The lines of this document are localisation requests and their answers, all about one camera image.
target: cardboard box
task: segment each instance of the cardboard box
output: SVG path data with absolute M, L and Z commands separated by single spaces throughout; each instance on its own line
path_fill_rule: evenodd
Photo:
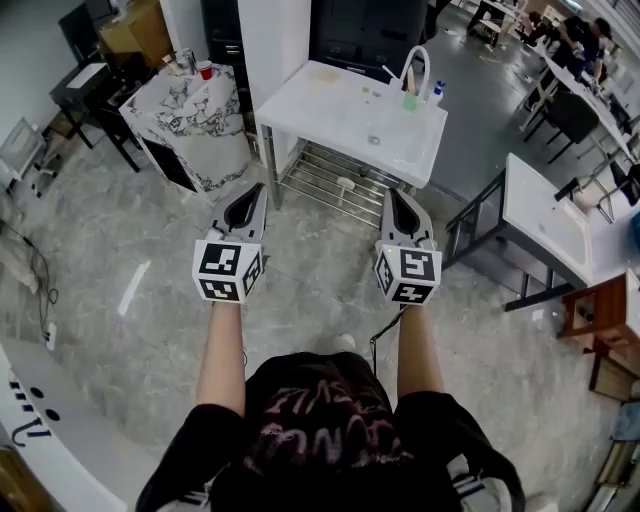
M 134 2 L 123 19 L 100 27 L 100 37 L 111 53 L 140 52 L 152 68 L 162 67 L 162 57 L 173 50 L 159 0 Z

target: cup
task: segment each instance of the cup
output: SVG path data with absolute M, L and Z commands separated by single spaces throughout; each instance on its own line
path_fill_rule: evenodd
M 213 63 L 210 60 L 198 62 L 198 71 L 203 80 L 211 80 L 213 78 Z

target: electrical cable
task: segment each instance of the electrical cable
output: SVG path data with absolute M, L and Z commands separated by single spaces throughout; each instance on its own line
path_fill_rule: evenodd
M 29 240 L 22 233 L 18 232 L 11 225 L 9 225 L 4 221 L 0 221 L 0 226 L 9 228 L 16 235 L 22 238 L 24 242 L 29 247 L 31 247 L 31 249 L 33 249 L 33 252 L 31 254 L 30 267 L 33 273 L 35 274 L 36 279 L 38 280 L 38 314 L 40 316 L 40 331 L 42 332 L 42 335 L 45 337 L 45 339 L 48 339 L 49 332 L 47 331 L 45 326 L 49 318 L 49 304 L 54 305 L 56 302 L 58 302 L 59 291 L 57 288 L 49 288 L 49 285 L 51 283 L 51 275 L 49 274 L 49 265 L 47 263 L 47 260 L 44 257 L 44 255 L 40 252 L 40 250 L 31 242 L 31 240 Z M 42 266 L 44 267 L 43 277 L 40 277 L 40 275 L 38 274 L 37 256 L 40 257 Z
M 373 374 L 375 376 L 378 375 L 378 350 L 377 350 L 377 341 L 378 338 L 380 338 L 385 332 L 387 332 L 389 329 L 391 329 L 394 325 L 396 325 L 398 323 L 398 321 L 400 320 L 400 318 L 402 317 L 402 314 L 405 312 L 405 310 L 407 309 L 407 305 L 403 304 L 402 306 L 400 306 L 400 311 L 398 311 L 398 313 L 396 314 L 396 316 L 393 317 L 393 319 L 377 334 L 375 334 L 370 340 L 369 340 L 369 345 L 371 345 L 371 359 L 373 360 Z

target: white pillar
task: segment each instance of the white pillar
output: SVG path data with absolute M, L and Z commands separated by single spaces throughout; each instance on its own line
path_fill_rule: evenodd
M 242 45 L 254 110 L 309 60 L 311 0 L 238 0 Z M 260 126 L 258 141 L 264 163 Z M 274 131 L 276 168 L 282 171 L 296 137 Z
M 160 0 L 173 51 L 190 48 L 197 60 L 209 58 L 200 0 Z

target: metal rack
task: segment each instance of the metal rack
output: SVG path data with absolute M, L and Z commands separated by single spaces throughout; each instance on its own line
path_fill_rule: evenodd
M 338 178 L 355 183 L 353 190 Z M 402 182 L 389 174 L 323 146 L 306 142 L 279 185 L 311 197 L 373 227 L 380 227 L 384 193 Z

